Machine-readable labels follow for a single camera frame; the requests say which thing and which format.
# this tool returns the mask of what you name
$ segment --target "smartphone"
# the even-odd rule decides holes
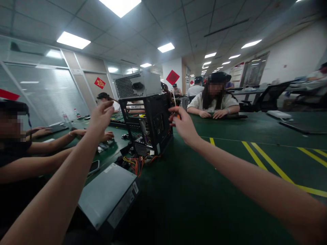
[[[100,161],[97,160],[97,161],[94,161],[90,167],[90,170],[89,170],[89,174],[88,175],[91,175],[95,172],[97,172],[98,170],[100,169]]]

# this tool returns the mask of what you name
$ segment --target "red diamond decoration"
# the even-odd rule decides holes
[[[166,78],[166,80],[171,84],[175,84],[178,80],[180,76],[174,72],[173,70],[171,70],[171,72],[169,73],[168,77]]]

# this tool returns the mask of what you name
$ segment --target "hand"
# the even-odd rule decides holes
[[[174,114],[169,117],[169,121],[175,122],[170,125],[176,127],[178,134],[184,139],[187,145],[192,145],[201,139],[195,130],[190,115],[183,109],[183,107],[172,107],[169,108],[169,111],[174,112]],[[176,113],[181,115],[181,120],[177,118]]]
[[[218,119],[218,118],[222,118],[223,116],[228,114],[228,110],[217,110],[214,113],[213,119]]]
[[[52,133],[51,128],[44,128],[44,127],[39,127],[39,128],[42,128],[42,129],[37,129],[37,131],[34,134],[32,134],[32,138],[38,138],[38,137]]]
[[[201,111],[201,112],[199,113],[199,116],[202,117],[202,118],[208,118],[208,117],[211,117],[211,115],[210,115],[208,112],[206,112],[206,111]]]
[[[115,136],[114,136],[113,132],[111,132],[111,131],[105,132],[104,136],[101,139],[101,142],[112,140],[114,137]]]
[[[102,139],[105,129],[110,124],[110,118],[114,112],[113,101],[101,103],[91,114],[88,133],[96,134],[99,140]]]
[[[80,136],[84,136],[86,134],[86,129],[76,129],[72,131],[73,135],[80,135]]]

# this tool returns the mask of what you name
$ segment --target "power supply fan grille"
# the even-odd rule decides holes
[[[120,99],[129,98],[129,97],[143,97],[143,93],[142,94],[134,93],[134,90],[132,88],[132,82],[131,82],[131,79],[138,78],[140,76],[141,76],[140,74],[135,74],[135,75],[115,79],[117,90],[118,90],[118,96]]]

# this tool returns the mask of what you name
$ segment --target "computer tower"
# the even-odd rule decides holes
[[[135,99],[123,99],[119,100],[119,103],[129,138],[137,154],[161,155],[173,138],[168,111],[171,107],[171,100],[167,94],[138,98],[138,102],[133,105],[143,105],[144,113],[133,113],[133,110],[140,109],[129,109],[127,103],[130,101],[135,101]]]
[[[160,75],[139,71],[114,79],[118,99],[137,99],[161,94]]]

